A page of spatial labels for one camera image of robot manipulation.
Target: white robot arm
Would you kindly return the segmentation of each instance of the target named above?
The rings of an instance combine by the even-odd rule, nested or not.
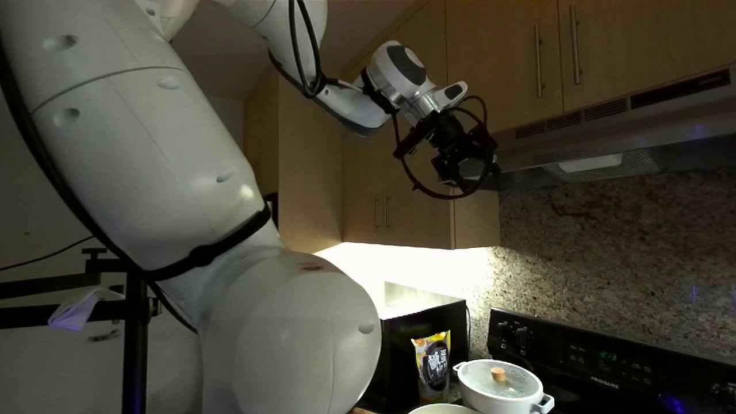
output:
[[[316,53],[324,0],[219,2],[348,123],[371,131],[401,110],[414,140],[431,136],[452,163],[468,157],[459,121],[436,128],[464,83],[438,90],[401,43],[384,43],[362,80],[326,80]],[[286,250],[265,221],[249,161],[168,43],[193,6],[0,0],[2,92],[77,217],[198,329],[207,414],[342,414],[373,376],[378,310],[334,264]]]

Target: stovetop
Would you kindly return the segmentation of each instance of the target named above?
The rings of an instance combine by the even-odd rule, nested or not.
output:
[[[728,364],[501,310],[487,351],[536,372],[555,414],[736,414]]]

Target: white pot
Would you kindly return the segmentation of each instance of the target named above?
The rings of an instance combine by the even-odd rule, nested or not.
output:
[[[508,384],[497,384],[491,368],[503,368]],[[516,364],[477,359],[455,365],[463,405],[482,414],[547,414],[555,397],[544,394],[544,382]]]
[[[478,411],[463,405],[436,403],[436,405],[421,405],[409,414],[478,414]]]

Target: kitchen cabinet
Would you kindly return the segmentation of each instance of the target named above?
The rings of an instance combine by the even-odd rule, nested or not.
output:
[[[564,110],[681,80],[678,0],[559,0]]]
[[[438,84],[446,84],[445,0],[426,0],[382,39],[409,45]],[[355,79],[369,57],[346,79]],[[411,191],[401,161],[394,159],[391,121],[359,138],[342,140],[342,238],[401,246],[487,246],[500,242],[500,199],[484,191],[464,199],[436,199]],[[423,182],[436,182],[431,163],[411,163]]]
[[[279,232],[288,248],[323,250],[341,242],[341,123],[276,72],[244,103],[244,153],[260,191],[279,192]]]
[[[684,64],[693,73],[736,64],[736,2],[733,0],[678,0],[678,43]]]
[[[449,2],[449,76],[492,131],[516,128],[733,62],[733,15],[729,0]]]
[[[557,2],[449,2],[446,42],[449,79],[484,97],[492,131],[564,110]]]

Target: kitchen wall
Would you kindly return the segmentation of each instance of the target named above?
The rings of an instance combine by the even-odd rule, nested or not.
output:
[[[384,280],[464,297],[471,353],[491,309],[736,364],[736,169],[501,192],[501,246],[336,246],[324,256],[384,302]]]

